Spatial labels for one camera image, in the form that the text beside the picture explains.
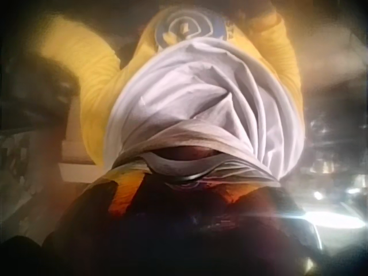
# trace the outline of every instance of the yellow shirt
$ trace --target yellow shirt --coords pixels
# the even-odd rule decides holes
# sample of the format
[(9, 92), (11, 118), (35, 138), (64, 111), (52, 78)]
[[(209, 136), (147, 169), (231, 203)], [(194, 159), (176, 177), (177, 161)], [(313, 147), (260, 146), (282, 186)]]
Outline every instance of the yellow shirt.
[[(80, 22), (52, 17), (38, 39), (37, 51), (68, 68), (79, 79), (80, 124), (87, 152), (103, 164), (105, 129), (115, 100), (133, 75), (157, 54), (155, 27), (167, 10), (147, 25), (132, 60), (122, 70), (114, 51), (99, 35)], [(287, 88), (302, 116), (300, 75), (282, 17), (277, 13), (239, 20), (230, 27), (228, 41), (264, 64)]]

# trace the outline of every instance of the white cloth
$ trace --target white cloth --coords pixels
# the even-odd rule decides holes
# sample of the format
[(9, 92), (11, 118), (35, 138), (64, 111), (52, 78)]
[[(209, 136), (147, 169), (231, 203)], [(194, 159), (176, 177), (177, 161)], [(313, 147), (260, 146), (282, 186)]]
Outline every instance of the white cloth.
[(268, 69), (226, 41), (197, 38), (157, 54), (124, 87), (104, 161), (179, 145), (237, 156), (280, 179), (300, 158), (304, 128)]

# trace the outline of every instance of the blurry background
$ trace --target blurry background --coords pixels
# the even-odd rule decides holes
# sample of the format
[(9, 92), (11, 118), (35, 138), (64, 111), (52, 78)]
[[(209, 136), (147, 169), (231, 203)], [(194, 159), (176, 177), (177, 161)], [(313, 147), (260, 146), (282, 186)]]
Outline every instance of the blurry background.
[[(104, 37), (123, 67), (150, 18), (160, 7), (181, 2), (185, 1), (12, 0), (3, 4), (2, 241), (25, 235), (41, 243), (85, 183), (104, 173), (88, 158), (81, 140), (78, 81), (58, 64), (26, 52), (30, 30), (45, 13), (63, 13)], [(304, 155), (282, 182), (307, 212), (366, 221), (368, 3), (273, 3), (284, 16), (295, 47), (307, 129)], [(318, 227), (327, 251), (333, 254), (349, 244), (366, 246), (366, 228), (331, 220), (327, 227)]]

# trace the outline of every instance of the white fabric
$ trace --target white fabric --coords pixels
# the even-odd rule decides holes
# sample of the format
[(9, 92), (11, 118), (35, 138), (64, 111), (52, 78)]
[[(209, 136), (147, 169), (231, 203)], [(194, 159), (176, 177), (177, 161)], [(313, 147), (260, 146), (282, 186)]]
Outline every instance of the white fabric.
[(178, 145), (225, 152), (280, 179), (297, 163), (304, 129), (280, 82), (226, 41), (169, 47), (129, 81), (111, 112), (104, 161)]

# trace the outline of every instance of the person's arm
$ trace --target person's arm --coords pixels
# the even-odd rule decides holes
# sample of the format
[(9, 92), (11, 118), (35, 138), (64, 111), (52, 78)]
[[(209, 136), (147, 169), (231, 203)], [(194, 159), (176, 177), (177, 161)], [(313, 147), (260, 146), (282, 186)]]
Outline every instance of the person's arm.
[(282, 17), (274, 11), (251, 19), (249, 26), (250, 40), (275, 69), (279, 80), (294, 99), (301, 119), (303, 119), (299, 69)]
[(106, 90), (120, 72), (109, 44), (78, 21), (49, 16), (37, 28), (31, 49), (71, 71), (79, 81), (80, 124), (87, 152), (102, 164), (103, 138), (114, 97)]

